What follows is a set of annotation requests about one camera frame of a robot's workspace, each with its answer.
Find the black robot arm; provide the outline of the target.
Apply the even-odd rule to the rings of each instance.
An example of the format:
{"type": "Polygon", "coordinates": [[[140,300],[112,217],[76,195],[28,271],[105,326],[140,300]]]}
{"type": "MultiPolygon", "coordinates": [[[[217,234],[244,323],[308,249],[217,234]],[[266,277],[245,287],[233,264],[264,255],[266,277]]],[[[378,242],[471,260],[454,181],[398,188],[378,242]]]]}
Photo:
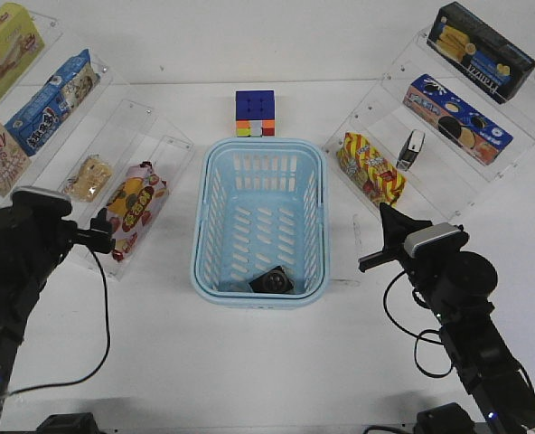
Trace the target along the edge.
{"type": "Polygon", "coordinates": [[[46,288],[23,272],[38,239],[0,249],[0,301],[32,295],[3,412],[31,428],[91,411],[127,432],[403,423],[435,403],[412,343],[381,307],[388,275],[350,268],[296,309],[223,307],[190,280],[194,212],[159,218],[127,275],[108,287],[63,265],[46,288]]]}
{"type": "Polygon", "coordinates": [[[452,367],[491,432],[535,433],[535,392],[491,318],[493,264],[465,250],[461,225],[415,220],[388,205],[380,218],[384,245],[359,260],[360,271],[397,261],[440,324],[452,367]]]}

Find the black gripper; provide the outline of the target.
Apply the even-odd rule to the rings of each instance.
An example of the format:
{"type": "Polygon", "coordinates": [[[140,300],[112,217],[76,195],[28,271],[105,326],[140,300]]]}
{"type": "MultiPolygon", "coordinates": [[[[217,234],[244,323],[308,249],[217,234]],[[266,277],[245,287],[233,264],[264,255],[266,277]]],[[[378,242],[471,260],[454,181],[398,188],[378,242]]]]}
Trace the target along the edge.
{"type": "Polygon", "coordinates": [[[424,230],[432,225],[432,221],[412,219],[386,203],[381,203],[379,210],[383,231],[383,247],[380,251],[359,258],[360,272],[398,260],[404,251],[404,240],[411,233],[424,230]]]}
{"type": "Polygon", "coordinates": [[[86,246],[90,251],[108,254],[114,249],[113,227],[107,211],[100,210],[90,219],[89,228],[81,229],[75,221],[64,221],[62,229],[65,240],[72,245],[86,246]]]}

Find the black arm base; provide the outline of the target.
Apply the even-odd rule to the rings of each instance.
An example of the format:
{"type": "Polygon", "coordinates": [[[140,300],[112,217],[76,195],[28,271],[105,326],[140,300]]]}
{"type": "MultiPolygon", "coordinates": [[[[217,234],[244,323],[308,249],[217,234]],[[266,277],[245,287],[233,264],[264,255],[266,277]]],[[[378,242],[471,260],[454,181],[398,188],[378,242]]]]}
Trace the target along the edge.
{"type": "Polygon", "coordinates": [[[92,413],[53,414],[35,430],[45,434],[99,434],[100,429],[92,413]]]}
{"type": "Polygon", "coordinates": [[[457,403],[448,403],[417,414],[412,433],[475,433],[475,423],[457,403]]]}

